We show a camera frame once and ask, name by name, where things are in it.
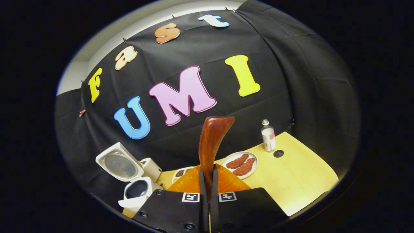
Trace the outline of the black backdrop cloth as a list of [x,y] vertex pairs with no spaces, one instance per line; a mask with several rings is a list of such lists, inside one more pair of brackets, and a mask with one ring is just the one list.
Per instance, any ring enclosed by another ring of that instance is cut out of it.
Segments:
[[[353,75],[294,17],[255,0],[122,31],[96,55],[79,89],[56,97],[63,158],[81,187],[120,209],[123,183],[95,157],[114,143],[163,170],[198,165],[208,116],[234,116],[217,157],[262,143],[260,122],[287,132],[342,179],[360,139]],[[82,117],[79,112],[86,110]]]

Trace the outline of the brown wooden spoon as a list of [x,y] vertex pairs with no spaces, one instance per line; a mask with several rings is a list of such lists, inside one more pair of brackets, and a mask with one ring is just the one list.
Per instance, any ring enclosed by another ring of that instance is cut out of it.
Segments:
[[212,195],[213,162],[223,138],[234,121],[235,117],[233,116],[210,116],[205,119],[203,124],[198,154],[208,200]]

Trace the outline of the clear bottle with pink label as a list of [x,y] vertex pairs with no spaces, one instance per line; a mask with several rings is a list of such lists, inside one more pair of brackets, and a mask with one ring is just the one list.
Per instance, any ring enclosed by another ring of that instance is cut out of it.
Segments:
[[267,119],[262,120],[261,135],[264,142],[264,148],[267,152],[274,151],[276,149],[275,130],[269,125]]

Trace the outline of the white rice cooker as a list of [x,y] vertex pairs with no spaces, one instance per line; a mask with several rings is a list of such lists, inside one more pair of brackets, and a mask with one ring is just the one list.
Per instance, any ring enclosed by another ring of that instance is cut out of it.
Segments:
[[143,177],[141,162],[120,142],[101,152],[95,161],[108,174],[128,183],[124,188],[123,199],[118,201],[124,209],[137,213],[155,190],[163,189],[149,177]]

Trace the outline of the white divided grain dish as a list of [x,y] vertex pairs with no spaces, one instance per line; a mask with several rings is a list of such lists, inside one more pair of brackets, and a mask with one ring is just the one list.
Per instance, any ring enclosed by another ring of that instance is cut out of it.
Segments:
[[183,175],[185,175],[192,168],[194,168],[194,167],[190,166],[190,167],[181,168],[181,169],[178,169],[177,171],[175,171],[171,183],[172,184],[175,183],[178,179],[180,179]]

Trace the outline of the red-brown meat piece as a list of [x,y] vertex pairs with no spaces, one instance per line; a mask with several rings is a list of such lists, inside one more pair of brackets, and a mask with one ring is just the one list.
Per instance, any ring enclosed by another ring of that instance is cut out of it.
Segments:
[[237,159],[235,159],[235,160],[233,160],[231,162],[228,162],[226,164],[226,167],[228,169],[236,169],[236,168],[239,168],[241,165],[244,164],[244,162],[248,159],[248,157],[249,157],[248,154],[243,154],[239,158],[237,158]]
[[233,174],[236,176],[243,176],[249,173],[253,167],[253,164],[255,162],[255,158],[249,158],[247,161],[241,165],[239,168],[233,171]]

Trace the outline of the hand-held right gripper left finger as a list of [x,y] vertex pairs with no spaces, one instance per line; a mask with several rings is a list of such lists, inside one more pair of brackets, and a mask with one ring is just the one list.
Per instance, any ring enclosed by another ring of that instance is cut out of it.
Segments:
[[208,205],[201,167],[198,171],[201,190],[198,192],[173,192],[156,189],[133,220],[153,232],[208,233]]

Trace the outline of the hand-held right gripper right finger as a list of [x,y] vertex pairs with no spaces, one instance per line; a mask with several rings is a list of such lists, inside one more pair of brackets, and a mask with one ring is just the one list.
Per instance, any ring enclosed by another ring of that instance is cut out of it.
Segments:
[[211,233],[266,233],[288,220],[262,187],[218,192],[218,181],[222,177],[215,165],[210,201]]

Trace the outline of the white toaster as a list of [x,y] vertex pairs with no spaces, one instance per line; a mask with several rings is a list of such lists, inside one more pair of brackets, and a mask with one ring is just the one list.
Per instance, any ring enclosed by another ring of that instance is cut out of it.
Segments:
[[152,158],[144,158],[140,162],[144,170],[143,177],[149,177],[152,181],[157,182],[162,172],[161,168]]

